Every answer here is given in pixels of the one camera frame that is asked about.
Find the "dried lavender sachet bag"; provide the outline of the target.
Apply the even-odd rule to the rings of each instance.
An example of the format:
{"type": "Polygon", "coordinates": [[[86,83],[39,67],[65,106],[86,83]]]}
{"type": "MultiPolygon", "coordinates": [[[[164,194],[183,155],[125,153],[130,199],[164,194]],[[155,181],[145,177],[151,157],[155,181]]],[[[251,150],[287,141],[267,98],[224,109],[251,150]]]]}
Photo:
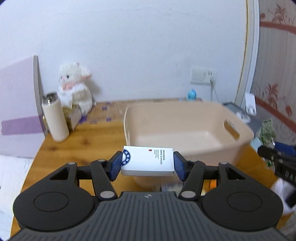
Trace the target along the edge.
{"type": "Polygon", "coordinates": [[[263,146],[274,149],[276,133],[273,127],[273,120],[270,118],[263,120],[260,129],[256,133],[256,136],[259,138],[263,146]]]}

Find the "white box blue logo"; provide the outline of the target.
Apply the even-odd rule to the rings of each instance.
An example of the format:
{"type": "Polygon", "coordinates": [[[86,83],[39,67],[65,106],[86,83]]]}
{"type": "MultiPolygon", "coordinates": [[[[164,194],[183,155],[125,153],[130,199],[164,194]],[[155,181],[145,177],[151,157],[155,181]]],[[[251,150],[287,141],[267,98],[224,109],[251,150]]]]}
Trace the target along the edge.
{"type": "Polygon", "coordinates": [[[124,146],[121,174],[124,176],[173,176],[172,148],[124,146]]]}

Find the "orange cloth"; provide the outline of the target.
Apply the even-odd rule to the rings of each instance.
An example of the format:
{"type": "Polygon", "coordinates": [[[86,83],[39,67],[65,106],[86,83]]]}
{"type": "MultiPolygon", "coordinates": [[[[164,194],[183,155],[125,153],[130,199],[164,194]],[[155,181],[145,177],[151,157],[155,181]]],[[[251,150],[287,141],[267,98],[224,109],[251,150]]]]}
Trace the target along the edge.
{"type": "Polygon", "coordinates": [[[211,180],[210,181],[210,189],[214,189],[217,187],[217,181],[216,180],[211,180]]]}

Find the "white appliance base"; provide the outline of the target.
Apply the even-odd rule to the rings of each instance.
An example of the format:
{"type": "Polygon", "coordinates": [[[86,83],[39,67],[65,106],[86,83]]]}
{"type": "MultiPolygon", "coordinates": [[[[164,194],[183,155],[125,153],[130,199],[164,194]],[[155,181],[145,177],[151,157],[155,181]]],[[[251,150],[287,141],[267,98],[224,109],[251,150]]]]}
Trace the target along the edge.
{"type": "Polygon", "coordinates": [[[271,190],[276,193],[282,201],[282,216],[287,216],[295,211],[295,201],[290,199],[290,197],[295,193],[295,186],[282,178],[278,178],[273,183],[271,190]]]}

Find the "grey laptop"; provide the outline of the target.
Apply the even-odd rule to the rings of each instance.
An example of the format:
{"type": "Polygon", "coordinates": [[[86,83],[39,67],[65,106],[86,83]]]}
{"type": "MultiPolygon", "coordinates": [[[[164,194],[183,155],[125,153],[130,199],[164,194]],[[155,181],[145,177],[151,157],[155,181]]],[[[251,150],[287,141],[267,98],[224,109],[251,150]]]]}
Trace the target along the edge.
{"type": "Polygon", "coordinates": [[[244,117],[248,116],[250,118],[250,122],[247,124],[253,131],[254,135],[259,131],[262,121],[260,121],[256,116],[252,116],[243,111],[239,106],[234,104],[233,102],[225,102],[223,103],[225,107],[231,110],[233,113],[241,113],[244,117]]]}

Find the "white phone stand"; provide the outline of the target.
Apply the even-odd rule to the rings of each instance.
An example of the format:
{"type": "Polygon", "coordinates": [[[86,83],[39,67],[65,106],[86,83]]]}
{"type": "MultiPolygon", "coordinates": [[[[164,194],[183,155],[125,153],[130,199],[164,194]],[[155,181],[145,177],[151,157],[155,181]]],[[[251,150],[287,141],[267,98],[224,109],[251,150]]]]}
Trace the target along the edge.
{"type": "MultiPolygon", "coordinates": [[[[245,109],[243,111],[246,111],[247,114],[256,116],[256,102],[255,102],[255,96],[252,93],[245,93],[245,109]]],[[[244,117],[241,113],[236,113],[236,116],[243,121],[244,123],[249,123],[250,118],[248,116],[244,117]]]]}

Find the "blue white patterned tissue pack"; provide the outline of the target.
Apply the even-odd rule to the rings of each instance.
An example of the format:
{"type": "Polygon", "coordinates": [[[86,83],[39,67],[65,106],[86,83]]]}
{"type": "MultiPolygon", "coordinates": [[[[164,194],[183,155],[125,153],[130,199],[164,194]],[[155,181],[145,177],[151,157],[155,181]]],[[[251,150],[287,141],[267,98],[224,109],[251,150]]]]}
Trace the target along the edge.
{"type": "Polygon", "coordinates": [[[167,183],[164,185],[161,185],[161,191],[162,192],[176,192],[176,193],[180,193],[180,191],[182,190],[184,186],[184,183],[167,183]]]}

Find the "beige plastic storage basket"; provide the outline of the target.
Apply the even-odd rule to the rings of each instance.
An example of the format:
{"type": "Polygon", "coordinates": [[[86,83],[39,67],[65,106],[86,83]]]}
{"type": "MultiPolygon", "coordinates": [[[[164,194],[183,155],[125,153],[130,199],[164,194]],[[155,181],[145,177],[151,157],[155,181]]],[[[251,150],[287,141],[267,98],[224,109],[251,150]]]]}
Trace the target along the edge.
{"type": "MultiPolygon", "coordinates": [[[[254,134],[233,112],[215,102],[135,103],[124,117],[126,146],[172,148],[186,160],[208,166],[235,164],[254,134]]],[[[177,183],[173,176],[132,176],[142,188],[177,183]]]]}

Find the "purple white board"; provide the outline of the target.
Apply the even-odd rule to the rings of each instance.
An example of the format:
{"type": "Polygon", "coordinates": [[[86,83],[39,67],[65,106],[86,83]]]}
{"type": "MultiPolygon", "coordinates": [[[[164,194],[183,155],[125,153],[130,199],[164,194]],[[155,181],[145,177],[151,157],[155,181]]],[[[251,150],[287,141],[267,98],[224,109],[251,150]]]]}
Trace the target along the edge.
{"type": "Polygon", "coordinates": [[[1,68],[1,154],[34,158],[45,139],[38,57],[1,68]]]}

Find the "tissue box with tissue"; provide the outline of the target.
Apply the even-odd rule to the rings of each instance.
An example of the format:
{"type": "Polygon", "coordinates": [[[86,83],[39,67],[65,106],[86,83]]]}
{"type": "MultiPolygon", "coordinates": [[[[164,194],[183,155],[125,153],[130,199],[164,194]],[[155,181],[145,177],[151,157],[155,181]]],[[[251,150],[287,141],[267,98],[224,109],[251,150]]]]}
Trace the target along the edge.
{"type": "Polygon", "coordinates": [[[82,118],[81,109],[73,103],[72,95],[59,93],[59,97],[69,132],[73,132],[82,118]]]}

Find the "cream thermos bottle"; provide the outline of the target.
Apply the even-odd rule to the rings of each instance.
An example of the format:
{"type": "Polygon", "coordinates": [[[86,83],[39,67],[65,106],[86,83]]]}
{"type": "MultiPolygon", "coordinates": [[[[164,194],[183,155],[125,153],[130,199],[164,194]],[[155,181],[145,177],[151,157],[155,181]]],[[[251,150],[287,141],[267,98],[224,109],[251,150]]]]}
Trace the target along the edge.
{"type": "Polygon", "coordinates": [[[42,109],[53,140],[65,141],[69,137],[69,129],[56,92],[50,92],[43,97],[42,109]]]}

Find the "blue small figurine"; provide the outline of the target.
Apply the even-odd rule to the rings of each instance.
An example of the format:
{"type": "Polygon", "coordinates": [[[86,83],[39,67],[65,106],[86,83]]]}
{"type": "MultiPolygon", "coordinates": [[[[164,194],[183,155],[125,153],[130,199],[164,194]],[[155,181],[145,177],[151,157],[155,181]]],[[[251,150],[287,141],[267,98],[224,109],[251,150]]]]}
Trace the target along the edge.
{"type": "Polygon", "coordinates": [[[195,101],[197,99],[197,93],[194,89],[191,89],[187,95],[186,95],[186,99],[188,101],[195,101]]]}

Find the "white plush lamb toy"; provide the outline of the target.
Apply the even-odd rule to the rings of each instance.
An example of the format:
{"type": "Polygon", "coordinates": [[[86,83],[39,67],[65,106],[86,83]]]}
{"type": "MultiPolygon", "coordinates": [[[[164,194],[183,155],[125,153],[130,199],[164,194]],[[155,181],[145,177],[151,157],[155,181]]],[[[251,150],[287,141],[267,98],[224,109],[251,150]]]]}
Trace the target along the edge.
{"type": "Polygon", "coordinates": [[[77,105],[83,116],[93,107],[93,98],[85,81],[90,80],[91,72],[78,62],[64,63],[59,68],[58,96],[63,107],[77,105]]]}

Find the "white wall switch socket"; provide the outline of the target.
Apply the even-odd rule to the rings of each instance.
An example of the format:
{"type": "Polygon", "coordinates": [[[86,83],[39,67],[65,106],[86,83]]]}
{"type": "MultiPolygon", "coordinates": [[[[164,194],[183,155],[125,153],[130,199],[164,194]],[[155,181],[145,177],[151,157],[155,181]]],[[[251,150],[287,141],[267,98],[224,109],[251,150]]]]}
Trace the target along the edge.
{"type": "Polygon", "coordinates": [[[215,83],[214,74],[215,72],[209,68],[192,67],[190,83],[197,85],[213,85],[215,83]]]}

